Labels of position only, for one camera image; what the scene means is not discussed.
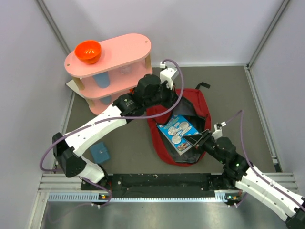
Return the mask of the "red backpack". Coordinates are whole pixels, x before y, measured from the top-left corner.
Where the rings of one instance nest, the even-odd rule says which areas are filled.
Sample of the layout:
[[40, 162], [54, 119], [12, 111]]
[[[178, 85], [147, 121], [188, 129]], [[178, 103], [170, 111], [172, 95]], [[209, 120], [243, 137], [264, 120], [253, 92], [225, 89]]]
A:
[[180, 102], [172, 111], [147, 120], [154, 149], [159, 158], [169, 165], [188, 167], [199, 162], [206, 154], [206, 152], [194, 147], [182, 155], [178, 154], [157, 126], [167, 124], [173, 115], [182, 115], [199, 132], [211, 129], [211, 115], [204, 95], [199, 89], [202, 85], [200, 83], [196, 88], [185, 88]]

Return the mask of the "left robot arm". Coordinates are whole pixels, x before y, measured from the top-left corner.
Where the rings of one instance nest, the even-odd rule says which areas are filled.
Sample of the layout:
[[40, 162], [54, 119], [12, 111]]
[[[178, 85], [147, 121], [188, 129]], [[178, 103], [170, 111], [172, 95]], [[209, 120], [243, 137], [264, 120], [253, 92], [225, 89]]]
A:
[[161, 71], [159, 76], [147, 74], [129, 93], [119, 96], [87, 124], [65, 135], [55, 134], [53, 155], [65, 176], [82, 177], [97, 189], [105, 188], [108, 184], [105, 171], [86, 159], [84, 152], [111, 131], [129, 123], [131, 117], [143, 116], [147, 108], [172, 107], [178, 100], [173, 82], [176, 76], [177, 73], [170, 69]]

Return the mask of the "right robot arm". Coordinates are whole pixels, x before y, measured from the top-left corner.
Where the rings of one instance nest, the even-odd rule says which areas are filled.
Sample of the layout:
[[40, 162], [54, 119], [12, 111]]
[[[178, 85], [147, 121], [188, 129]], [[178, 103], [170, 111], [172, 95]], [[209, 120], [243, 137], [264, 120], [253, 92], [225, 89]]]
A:
[[227, 137], [215, 139], [211, 131], [183, 137], [193, 148], [207, 152], [223, 164], [222, 182], [226, 188], [237, 188], [269, 207], [289, 229], [305, 227], [305, 197], [272, 180], [246, 156], [236, 151]]

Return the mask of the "blue illustrated book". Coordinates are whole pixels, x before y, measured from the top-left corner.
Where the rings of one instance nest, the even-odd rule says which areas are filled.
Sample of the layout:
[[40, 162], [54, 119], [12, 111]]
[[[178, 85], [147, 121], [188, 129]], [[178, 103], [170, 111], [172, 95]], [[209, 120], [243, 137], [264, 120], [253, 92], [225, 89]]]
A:
[[192, 147], [190, 143], [184, 139], [184, 136], [199, 133], [182, 115], [172, 115], [167, 124], [156, 126], [180, 156]]

